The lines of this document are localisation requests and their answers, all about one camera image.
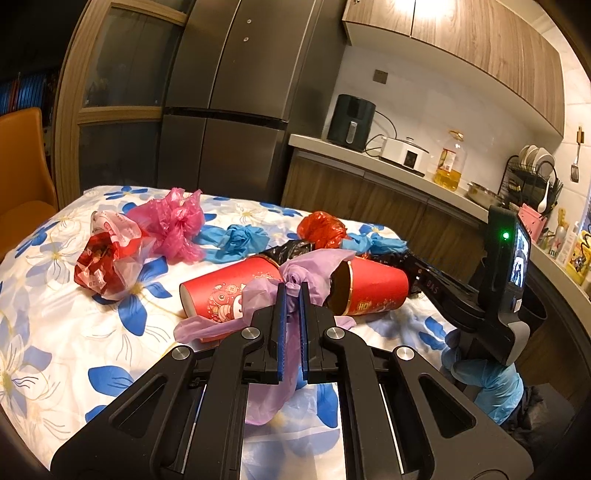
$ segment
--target refrigerator door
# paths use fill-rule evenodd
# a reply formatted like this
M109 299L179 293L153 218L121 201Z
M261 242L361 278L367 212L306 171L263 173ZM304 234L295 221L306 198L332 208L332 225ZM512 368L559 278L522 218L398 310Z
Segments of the refrigerator door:
M282 130L208 119L199 188L208 195L276 202L284 137Z
M164 115L158 155L158 188L197 190L204 118Z
M210 108L289 120L321 5L322 0L242 0L217 71Z
M197 0L178 46L165 106L208 108L240 0Z

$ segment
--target lower cabinet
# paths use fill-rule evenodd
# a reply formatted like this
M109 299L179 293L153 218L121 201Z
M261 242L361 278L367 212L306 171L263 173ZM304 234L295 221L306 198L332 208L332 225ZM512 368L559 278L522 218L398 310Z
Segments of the lower cabinet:
M281 204L391 228L413 253L460 281L470 279L484 255L480 221L396 181L331 159L320 163L294 156Z

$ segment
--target white wall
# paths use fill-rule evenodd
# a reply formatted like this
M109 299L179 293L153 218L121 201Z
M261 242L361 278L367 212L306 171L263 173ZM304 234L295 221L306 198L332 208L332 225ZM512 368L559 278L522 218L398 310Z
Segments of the white wall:
M585 216L591 183L591 83L579 59L558 27L549 18L548 22L550 27L540 28L539 32L560 53L564 76L564 101L566 103L564 140L557 148L550 149L550 151L556 158L555 167L558 177L564 183L564 189L558 199L558 207L566 209L566 219L573 225ZM581 146L579 183L573 183L570 181L570 166L577 154L579 125L585 131L586 146ZM538 142L542 145L544 140L538 139ZM555 209L548 223L552 231L557 225L557 214L558 208Z
M373 81L376 69L388 72L385 85ZM464 188L475 181L497 191L507 159L535 138L510 114L457 81L405 58L360 47L345 50L325 134L341 93L375 103L396 125L398 138L412 137L429 151L428 169L432 172L450 138L448 130L464 133L468 154L462 175ZM370 138L379 133L394 136L388 121L376 115ZM370 148L377 145L373 142Z
M430 152L430 170L434 171L441 146L449 129L458 129L466 136L468 160L462 183L475 181L491 190L501 182L506 159L519 153L523 145L534 143L556 157L556 170L564 189L558 206L567 211L572 225L581 220L586 210L591 183L591 83L568 42L550 17L534 0L501 0L536 28L560 53L562 60L566 129L564 141L533 135L523 124L480 94L460 83L408 61L359 47L347 47L337 79L332 107L336 97L349 93L372 101L396 124L399 137L413 137ZM388 72L388 82L373 82L374 70ZM578 184L570 181L570 165L576 155L576 131L586 131L587 145L581 148ZM371 136L392 134L388 122L379 115ZM548 223L556 228L558 208Z

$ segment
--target wooden cabinet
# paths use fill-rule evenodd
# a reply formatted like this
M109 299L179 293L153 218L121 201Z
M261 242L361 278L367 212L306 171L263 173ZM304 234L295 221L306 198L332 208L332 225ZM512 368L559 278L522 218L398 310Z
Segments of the wooden cabinet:
M564 136L560 56L498 1L349 0L343 20L353 45L407 56L480 90L533 131ZM409 23L410 38L389 35L409 35Z
M496 0L416 0L412 38L452 53L505 84L556 130L564 128L560 56Z
M295 156L281 204L314 212L322 210L345 220L377 223L394 230L402 239L416 231L427 196L393 190L388 180L377 182L308 158Z
M468 283L485 255L482 222L429 199L409 248L434 267Z
M319 160L294 156L283 206L384 225L406 240L413 253L468 282L484 253L481 222L399 182Z
M410 35L414 0L350 0L343 20Z

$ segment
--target printed plastic bag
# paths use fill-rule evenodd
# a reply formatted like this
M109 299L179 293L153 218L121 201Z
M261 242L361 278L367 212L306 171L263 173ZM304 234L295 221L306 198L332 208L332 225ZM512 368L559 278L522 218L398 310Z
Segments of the printed plastic bag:
M74 281L107 300L120 300L133 287L154 239L133 220L116 212L94 212L86 248L74 268Z

